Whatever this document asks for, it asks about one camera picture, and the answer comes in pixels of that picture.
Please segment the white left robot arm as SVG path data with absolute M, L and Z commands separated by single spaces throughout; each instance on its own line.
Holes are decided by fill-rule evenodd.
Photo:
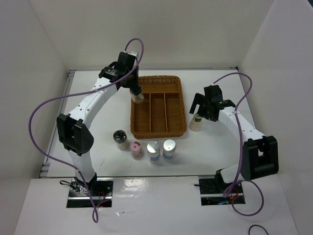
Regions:
M 90 157 L 94 137 L 89 128 L 100 109 L 119 88 L 138 91 L 138 68 L 132 71 L 136 62 L 136 52 L 120 52 L 117 61 L 100 71 L 92 93 L 85 96 L 68 114 L 59 114 L 57 117 L 59 141 L 72 159 L 75 182 L 85 195 L 90 196 L 97 191 L 97 175 Z

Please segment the black-capped brown spice bottle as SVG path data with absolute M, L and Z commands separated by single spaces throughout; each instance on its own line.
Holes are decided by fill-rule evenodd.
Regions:
M 144 94 L 140 85 L 130 88 L 130 94 L 134 103 L 140 104 L 144 101 Z

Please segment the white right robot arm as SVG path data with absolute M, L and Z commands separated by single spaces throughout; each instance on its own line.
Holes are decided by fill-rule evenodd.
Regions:
M 277 174 L 279 171 L 278 142 L 274 136 L 266 136 L 250 124 L 231 100 L 225 100 L 218 85 L 204 88 L 204 94 L 196 93 L 189 113 L 193 123 L 202 119 L 219 121 L 240 143 L 239 163 L 216 171 L 214 187 L 226 192 L 234 179 L 254 180 Z

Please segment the green-capped white spice bottle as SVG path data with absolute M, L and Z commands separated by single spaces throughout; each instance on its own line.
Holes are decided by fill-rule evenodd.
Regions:
M 202 117 L 199 114 L 194 114 L 189 123 L 189 129 L 194 132 L 201 130 Z

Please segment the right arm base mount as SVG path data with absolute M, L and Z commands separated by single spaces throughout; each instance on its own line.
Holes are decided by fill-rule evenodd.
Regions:
M 200 191 L 202 206 L 231 205 L 233 200 L 235 200 L 234 204 L 246 203 L 241 184 L 237 185 L 228 197 L 223 197 L 223 192 L 227 185 L 219 187 L 213 178 L 200 177 L 199 182 L 194 184 L 194 186 Z

